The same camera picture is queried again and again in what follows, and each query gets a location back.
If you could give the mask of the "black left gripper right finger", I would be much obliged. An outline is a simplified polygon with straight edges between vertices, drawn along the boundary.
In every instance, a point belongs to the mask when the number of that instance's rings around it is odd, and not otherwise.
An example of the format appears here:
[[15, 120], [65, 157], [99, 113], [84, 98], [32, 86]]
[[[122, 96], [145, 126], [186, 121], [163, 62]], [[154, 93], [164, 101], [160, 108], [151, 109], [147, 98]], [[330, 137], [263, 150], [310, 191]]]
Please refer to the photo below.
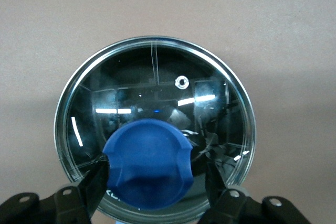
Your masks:
[[228, 187], [215, 163], [207, 163], [205, 189], [210, 208], [199, 223], [265, 223], [261, 204], [243, 189]]

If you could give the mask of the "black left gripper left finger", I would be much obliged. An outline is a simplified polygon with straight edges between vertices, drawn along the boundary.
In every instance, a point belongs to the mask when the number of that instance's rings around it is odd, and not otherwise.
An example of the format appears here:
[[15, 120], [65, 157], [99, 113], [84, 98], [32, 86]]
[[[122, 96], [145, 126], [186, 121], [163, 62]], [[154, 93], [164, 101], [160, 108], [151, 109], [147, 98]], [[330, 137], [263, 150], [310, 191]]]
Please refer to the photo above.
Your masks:
[[96, 162], [84, 177], [61, 187], [47, 198], [53, 204], [51, 214], [44, 214], [41, 223], [91, 223], [107, 190], [108, 162]]

